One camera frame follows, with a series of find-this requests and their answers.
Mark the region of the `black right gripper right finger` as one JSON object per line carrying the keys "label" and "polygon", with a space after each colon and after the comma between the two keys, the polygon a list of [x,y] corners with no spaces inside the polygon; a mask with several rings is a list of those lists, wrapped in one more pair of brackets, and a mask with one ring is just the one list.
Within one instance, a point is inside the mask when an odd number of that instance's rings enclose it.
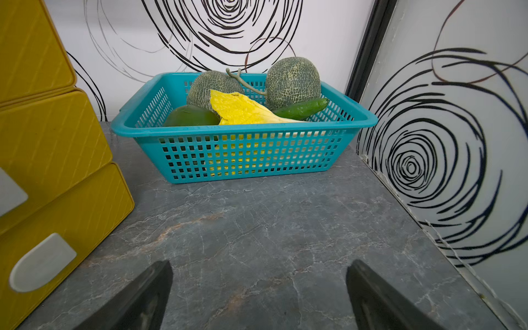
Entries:
{"label": "black right gripper right finger", "polygon": [[356,259],[346,270],[346,287],[359,329],[441,329],[411,301]]}

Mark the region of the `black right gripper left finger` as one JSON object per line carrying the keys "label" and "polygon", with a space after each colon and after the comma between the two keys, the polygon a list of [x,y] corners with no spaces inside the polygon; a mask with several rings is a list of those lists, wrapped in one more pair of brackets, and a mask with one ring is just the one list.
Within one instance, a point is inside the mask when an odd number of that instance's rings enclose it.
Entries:
{"label": "black right gripper left finger", "polygon": [[156,261],[77,329],[159,329],[173,283],[168,260]]}

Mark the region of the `yellow plastic drawer cabinet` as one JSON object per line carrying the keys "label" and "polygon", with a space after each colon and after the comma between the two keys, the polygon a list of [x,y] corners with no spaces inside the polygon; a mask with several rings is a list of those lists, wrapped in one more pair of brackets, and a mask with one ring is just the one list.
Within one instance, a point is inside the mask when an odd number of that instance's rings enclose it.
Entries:
{"label": "yellow plastic drawer cabinet", "polygon": [[1,2],[1,328],[15,329],[134,202],[43,1]]}

